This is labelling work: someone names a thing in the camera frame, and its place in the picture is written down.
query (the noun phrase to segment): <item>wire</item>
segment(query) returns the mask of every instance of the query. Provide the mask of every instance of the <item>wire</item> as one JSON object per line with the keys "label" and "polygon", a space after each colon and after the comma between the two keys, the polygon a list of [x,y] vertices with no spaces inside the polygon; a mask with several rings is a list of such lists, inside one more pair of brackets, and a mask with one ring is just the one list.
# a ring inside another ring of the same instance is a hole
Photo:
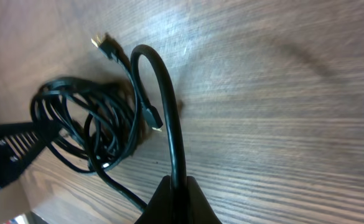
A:
{"label": "wire", "polygon": [[[174,205],[185,207],[182,204],[187,196],[187,176],[182,131],[174,89],[164,62],[154,49],[146,45],[138,45],[132,51],[129,62],[122,48],[107,34],[104,39],[98,38],[92,42],[110,60],[115,60],[124,68],[134,88],[134,111],[117,94],[120,88],[116,83],[99,85],[88,80],[64,77],[47,82],[39,88],[30,104],[33,122],[52,119],[61,124],[83,149],[73,146],[64,137],[59,137],[54,143],[66,152],[87,160],[88,169],[84,170],[72,164],[48,142],[47,146],[53,154],[76,172],[97,173],[106,184],[143,212],[147,204],[113,180],[105,171],[112,169],[135,150],[142,132],[139,125],[141,115],[153,129],[162,126],[161,117],[150,104],[140,80],[138,62],[140,56],[144,55],[154,69],[161,91],[172,164],[172,201]],[[67,101],[72,101],[89,112],[83,127],[70,116]],[[184,213],[181,211],[179,217],[185,216]]]}

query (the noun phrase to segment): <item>wooden table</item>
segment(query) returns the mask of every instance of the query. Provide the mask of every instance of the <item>wooden table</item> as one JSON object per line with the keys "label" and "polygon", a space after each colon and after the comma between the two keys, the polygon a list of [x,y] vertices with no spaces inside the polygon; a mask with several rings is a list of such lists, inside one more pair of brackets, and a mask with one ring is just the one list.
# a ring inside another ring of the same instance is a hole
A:
{"label": "wooden table", "polygon": [[[364,223],[364,1],[0,1],[0,123],[61,74],[125,77],[90,43],[154,47],[183,102],[187,172],[223,223]],[[141,76],[161,99],[147,60]],[[146,202],[170,173],[156,133],[110,175]],[[49,223],[133,223],[96,176],[45,151],[22,177]]]}

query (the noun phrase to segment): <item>wooden surface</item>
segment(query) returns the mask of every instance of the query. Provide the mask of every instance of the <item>wooden surface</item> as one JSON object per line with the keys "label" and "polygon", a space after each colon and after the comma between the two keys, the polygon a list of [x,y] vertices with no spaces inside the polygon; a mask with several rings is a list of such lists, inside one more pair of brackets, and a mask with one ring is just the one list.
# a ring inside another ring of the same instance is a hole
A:
{"label": "wooden surface", "polygon": [[[164,59],[188,174],[223,223],[364,223],[364,1],[0,1],[0,123],[29,120],[58,75],[124,77],[90,44],[106,31],[128,55],[147,44]],[[148,202],[169,164],[156,133],[110,175]],[[49,151],[22,180],[49,223],[140,216]]]}

